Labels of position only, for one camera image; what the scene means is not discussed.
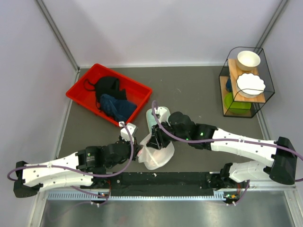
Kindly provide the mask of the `dark blue cup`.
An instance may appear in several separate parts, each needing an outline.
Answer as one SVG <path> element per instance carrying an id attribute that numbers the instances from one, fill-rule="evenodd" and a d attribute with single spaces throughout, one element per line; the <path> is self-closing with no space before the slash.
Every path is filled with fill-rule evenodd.
<path id="1" fill-rule="evenodd" d="M 225 84 L 225 89 L 227 92 L 232 92 L 232 82 L 231 78 L 228 78 Z"/>

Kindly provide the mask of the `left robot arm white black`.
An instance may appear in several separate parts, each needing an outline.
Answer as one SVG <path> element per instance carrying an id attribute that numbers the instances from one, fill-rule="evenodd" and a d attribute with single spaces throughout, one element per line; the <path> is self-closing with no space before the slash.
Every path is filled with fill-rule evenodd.
<path id="1" fill-rule="evenodd" d="M 54 188 L 69 186 L 82 189 L 105 189 L 111 174 L 106 173 L 125 161 L 136 160 L 142 147 L 120 139 L 106 146 L 88 146 L 66 157 L 41 164 L 16 163 L 13 192 L 27 198 Z"/>

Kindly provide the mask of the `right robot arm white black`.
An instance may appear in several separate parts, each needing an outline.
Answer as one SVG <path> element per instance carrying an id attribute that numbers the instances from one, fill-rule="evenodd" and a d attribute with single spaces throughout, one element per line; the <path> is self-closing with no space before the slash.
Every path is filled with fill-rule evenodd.
<path id="1" fill-rule="evenodd" d="M 172 152 L 173 142 L 179 141 L 200 150 L 226 152 L 249 158 L 245 163 L 227 163 L 220 170 L 226 187 L 247 180 L 267 180 L 293 185 L 296 182 L 297 155 L 288 138 L 258 140 L 242 137 L 218 127 L 194 123 L 181 112 L 169 113 L 165 108 L 146 113 L 150 134 L 145 148 Z"/>

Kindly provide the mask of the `white round bowl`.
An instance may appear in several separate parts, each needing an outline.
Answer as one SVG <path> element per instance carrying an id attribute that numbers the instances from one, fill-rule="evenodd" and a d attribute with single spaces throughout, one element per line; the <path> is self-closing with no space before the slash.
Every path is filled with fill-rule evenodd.
<path id="1" fill-rule="evenodd" d="M 251 71 L 261 62 L 260 57 L 252 51 L 241 51 L 237 55 L 237 66 L 242 71 Z"/>

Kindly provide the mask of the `white scalloped bowl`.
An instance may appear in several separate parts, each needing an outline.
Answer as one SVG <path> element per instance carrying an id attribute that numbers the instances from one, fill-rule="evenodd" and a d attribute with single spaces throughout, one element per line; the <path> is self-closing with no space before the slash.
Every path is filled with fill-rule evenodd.
<path id="1" fill-rule="evenodd" d="M 266 88 L 264 80 L 252 73 L 243 73 L 236 80 L 237 92 L 245 98 L 255 98 Z"/>

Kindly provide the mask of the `green plastic bowl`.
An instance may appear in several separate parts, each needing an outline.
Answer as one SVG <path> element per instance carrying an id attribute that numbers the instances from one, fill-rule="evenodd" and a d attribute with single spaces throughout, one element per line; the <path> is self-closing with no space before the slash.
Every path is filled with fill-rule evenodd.
<path id="1" fill-rule="evenodd" d="M 234 114 L 245 114 L 251 109 L 251 103 L 235 102 L 232 93 L 227 93 L 224 97 L 224 106 Z"/>

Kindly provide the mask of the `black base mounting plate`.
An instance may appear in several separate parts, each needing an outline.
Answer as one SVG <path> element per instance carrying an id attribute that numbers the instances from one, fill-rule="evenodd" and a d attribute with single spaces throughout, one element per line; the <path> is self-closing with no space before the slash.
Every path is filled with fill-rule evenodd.
<path id="1" fill-rule="evenodd" d="M 109 189 L 114 196 L 204 196 L 219 189 L 238 189 L 238 183 L 209 172 L 124 172 L 94 178 L 82 189 Z"/>

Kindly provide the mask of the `white mesh laundry bag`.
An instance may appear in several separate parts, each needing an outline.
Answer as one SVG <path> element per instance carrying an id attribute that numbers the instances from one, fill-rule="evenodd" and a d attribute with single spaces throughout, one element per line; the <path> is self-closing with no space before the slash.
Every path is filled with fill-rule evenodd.
<path id="1" fill-rule="evenodd" d="M 141 142 L 142 149 L 138 152 L 138 162 L 144 163 L 148 170 L 158 169 L 167 164 L 174 155 L 175 148 L 170 142 L 166 148 L 155 149 L 147 147 L 147 142 L 152 134 L 149 133 Z"/>

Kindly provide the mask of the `light green ceramic tray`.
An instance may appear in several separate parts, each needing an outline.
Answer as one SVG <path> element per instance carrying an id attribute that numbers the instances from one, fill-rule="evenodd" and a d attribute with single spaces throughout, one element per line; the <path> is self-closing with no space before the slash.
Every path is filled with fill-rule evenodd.
<path id="1" fill-rule="evenodd" d="M 152 114 L 152 109 L 149 109 L 149 110 L 146 111 L 146 120 L 147 120 L 149 133 L 151 133 L 152 132 L 152 127 L 154 125 L 157 125 L 157 123 L 155 121 L 155 118 Z"/>

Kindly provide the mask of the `black bra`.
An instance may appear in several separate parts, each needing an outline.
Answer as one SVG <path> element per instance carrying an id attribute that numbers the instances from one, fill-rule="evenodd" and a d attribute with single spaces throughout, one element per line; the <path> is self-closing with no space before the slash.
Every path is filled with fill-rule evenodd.
<path id="1" fill-rule="evenodd" d="M 83 85 L 87 91 L 95 92 L 96 107 L 99 110 L 101 110 L 99 101 L 103 94 L 110 95 L 119 100 L 127 99 L 126 90 L 120 90 L 120 80 L 116 77 L 101 77 L 95 84 L 91 83 L 88 79 L 85 79 Z"/>

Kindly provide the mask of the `red plastic bin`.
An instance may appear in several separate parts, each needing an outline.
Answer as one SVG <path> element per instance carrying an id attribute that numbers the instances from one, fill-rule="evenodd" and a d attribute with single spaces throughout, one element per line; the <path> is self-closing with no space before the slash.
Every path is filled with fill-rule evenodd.
<path id="1" fill-rule="evenodd" d="M 94 64 L 66 96 L 118 126 L 130 123 L 150 99 L 152 89 L 100 64 Z"/>

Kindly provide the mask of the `blue bra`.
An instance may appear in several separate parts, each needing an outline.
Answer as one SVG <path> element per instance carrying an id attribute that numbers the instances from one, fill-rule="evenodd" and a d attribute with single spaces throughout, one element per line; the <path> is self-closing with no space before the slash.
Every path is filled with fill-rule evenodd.
<path id="1" fill-rule="evenodd" d="M 103 94 L 100 97 L 100 109 L 116 122 L 126 122 L 134 113 L 137 105 L 128 100 L 119 100 L 110 95 Z"/>

